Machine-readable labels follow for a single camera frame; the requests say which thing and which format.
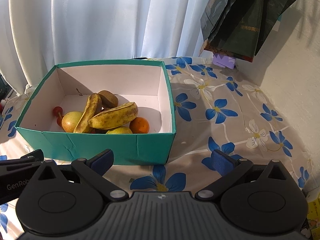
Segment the yellow green apple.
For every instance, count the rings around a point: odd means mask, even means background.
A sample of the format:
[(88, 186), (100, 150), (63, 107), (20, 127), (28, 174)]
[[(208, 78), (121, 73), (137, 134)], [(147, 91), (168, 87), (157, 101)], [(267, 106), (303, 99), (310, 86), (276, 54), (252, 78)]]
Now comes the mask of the yellow green apple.
[(129, 127), (120, 126), (117, 128), (109, 129), (106, 134), (132, 134), (132, 131)]
[(61, 121), (61, 126), (63, 130), (67, 133), (73, 133), (76, 128), (80, 118), (82, 117), (82, 112), (71, 111), (63, 116)]

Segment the spotted yellow banana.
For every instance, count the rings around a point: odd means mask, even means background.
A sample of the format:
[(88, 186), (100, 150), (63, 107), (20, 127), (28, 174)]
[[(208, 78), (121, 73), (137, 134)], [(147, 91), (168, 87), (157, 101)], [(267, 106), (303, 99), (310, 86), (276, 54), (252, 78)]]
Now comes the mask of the spotted yellow banana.
[(113, 129), (123, 126), (138, 115), (138, 106), (135, 102), (127, 102), (121, 106), (102, 111), (88, 120), (90, 127), (95, 129)]

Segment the orange tangerine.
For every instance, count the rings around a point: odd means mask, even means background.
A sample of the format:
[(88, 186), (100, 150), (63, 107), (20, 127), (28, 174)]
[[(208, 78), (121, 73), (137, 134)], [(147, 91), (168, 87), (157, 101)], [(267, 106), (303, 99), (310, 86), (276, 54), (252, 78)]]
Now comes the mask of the orange tangerine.
[(148, 120), (143, 117), (136, 117), (129, 124), (129, 128), (134, 134), (147, 134), (150, 130)]

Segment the red cherry tomato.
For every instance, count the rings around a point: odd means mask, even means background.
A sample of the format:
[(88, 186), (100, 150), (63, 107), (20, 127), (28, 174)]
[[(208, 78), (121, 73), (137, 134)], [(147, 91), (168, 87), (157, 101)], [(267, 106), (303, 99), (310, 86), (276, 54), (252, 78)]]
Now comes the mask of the red cherry tomato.
[(53, 109), (53, 115), (55, 117), (62, 117), (63, 115), (63, 109), (60, 107), (60, 106), (56, 106), (54, 109)]

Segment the floral tablecloth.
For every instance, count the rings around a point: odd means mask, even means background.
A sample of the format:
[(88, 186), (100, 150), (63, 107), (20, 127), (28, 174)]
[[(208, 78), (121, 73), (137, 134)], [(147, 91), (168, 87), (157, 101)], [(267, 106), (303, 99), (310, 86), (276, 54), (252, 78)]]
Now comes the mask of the floral tablecloth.
[[(264, 102), (230, 91), (233, 78), (212, 66), (184, 59), (164, 64), (176, 124), (167, 162), (113, 162), (103, 177), (129, 199), (107, 201), (80, 181), (71, 167), (74, 160), (44, 156), (20, 196), (1, 205), (4, 232), (11, 211), (23, 229), (21, 239), (303, 238), (308, 213), (303, 187), (311, 166), (282, 116)], [(22, 111), (9, 104), (2, 112), (4, 138), (20, 135), (15, 125)], [(253, 167), (221, 197), (197, 200), (198, 191), (221, 178), (202, 163), (213, 150), (239, 155)], [(26, 154), (13, 147), (1, 160)]]

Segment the teal cardboard box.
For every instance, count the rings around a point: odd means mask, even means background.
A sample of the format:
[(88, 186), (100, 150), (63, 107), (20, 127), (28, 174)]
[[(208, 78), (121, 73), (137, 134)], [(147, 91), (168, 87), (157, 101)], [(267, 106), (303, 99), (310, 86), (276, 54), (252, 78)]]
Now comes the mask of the teal cardboard box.
[[(88, 97), (101, 90), (115, 94), (120, 104), (135, 102), (150, 130), (146, 134), (67, 133), (53, 117), (83, 111)], [(176, 135), (174, 101), (162, 61), (98, 60), (55, 65), (39, 83), (15, 125), (20, 135), (46, 158), (89, 159), (106, 149), (117, 165), (157, 165), (167, 162)]]

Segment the purple small box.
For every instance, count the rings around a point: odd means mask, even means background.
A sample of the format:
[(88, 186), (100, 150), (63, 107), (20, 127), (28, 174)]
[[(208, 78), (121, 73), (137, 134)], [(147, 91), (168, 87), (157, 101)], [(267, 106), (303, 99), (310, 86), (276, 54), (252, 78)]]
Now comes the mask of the purple small box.
[(222, 68), (234, 69), (235, 67), (235, 58), (222, 55), (222, 54), (214, 54), (213, 56), (213, 64), (220, 66)]

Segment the dark green paper bag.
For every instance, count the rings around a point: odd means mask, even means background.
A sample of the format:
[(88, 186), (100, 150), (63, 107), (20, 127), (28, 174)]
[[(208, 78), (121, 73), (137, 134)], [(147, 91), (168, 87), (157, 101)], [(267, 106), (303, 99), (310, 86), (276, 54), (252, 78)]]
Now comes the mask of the dark green paper bag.
[(296, 0), (209, 0), (201, 51), (252, 62), (277, 20)]

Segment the white curtain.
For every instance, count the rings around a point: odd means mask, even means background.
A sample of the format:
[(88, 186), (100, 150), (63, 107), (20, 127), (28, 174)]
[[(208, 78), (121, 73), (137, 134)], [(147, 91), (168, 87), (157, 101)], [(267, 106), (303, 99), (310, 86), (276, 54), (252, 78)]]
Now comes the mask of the white curtain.
[(58, 63), (198, 56), (208, 0), (1, 0), (1, 75), (18, 93)]

